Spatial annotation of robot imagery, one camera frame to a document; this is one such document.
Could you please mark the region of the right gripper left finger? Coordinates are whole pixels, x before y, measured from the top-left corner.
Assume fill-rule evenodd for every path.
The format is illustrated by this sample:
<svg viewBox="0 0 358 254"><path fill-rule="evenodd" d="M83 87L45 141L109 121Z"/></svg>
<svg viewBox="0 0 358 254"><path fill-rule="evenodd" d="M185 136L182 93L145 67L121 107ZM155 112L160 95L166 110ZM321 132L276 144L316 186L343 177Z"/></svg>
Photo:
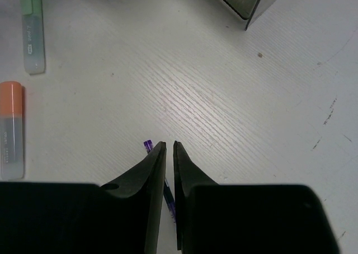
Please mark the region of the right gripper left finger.
<svg viewBox="0 0 358 254"><path fill-rule="evenodd" d="M2 253L156 253L166 171L159 142L95 184L1 183Z"/></svg>

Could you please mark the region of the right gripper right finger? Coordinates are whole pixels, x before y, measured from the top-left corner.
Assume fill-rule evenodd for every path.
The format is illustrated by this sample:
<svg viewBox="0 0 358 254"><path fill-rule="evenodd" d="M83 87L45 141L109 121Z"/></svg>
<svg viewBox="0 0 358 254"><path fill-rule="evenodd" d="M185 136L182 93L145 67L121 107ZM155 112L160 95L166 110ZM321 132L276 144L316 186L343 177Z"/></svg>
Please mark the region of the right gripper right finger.
<svg viewBox="0 0 358 254"><path fill-rule="evenodd" d="M173 145L182 253L339 253L320 199L305 185L220 185Z"/></svg>

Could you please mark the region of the purple gel pen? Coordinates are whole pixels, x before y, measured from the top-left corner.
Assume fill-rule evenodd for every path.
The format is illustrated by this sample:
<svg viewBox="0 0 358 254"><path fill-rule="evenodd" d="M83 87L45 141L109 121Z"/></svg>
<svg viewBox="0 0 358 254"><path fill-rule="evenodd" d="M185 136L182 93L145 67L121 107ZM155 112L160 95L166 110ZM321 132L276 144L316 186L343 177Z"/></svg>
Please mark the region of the purple gel pen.
<svg viewBox="0 0 358 254"><path fill-rule="evenodd" d="M153 149L153 143L151 140L146 140L143 142L144 147L147 151L147 153L149 154L151 152L151 150ZM172 194L172 191L169 187L169 184L167 182L167 179L164 179L164 189L163 189L163 196L164 199L166 201L168 210L170 212L170 215L173 219L173 222L176 223L176 208L175 208L175 200Z"/></svg>

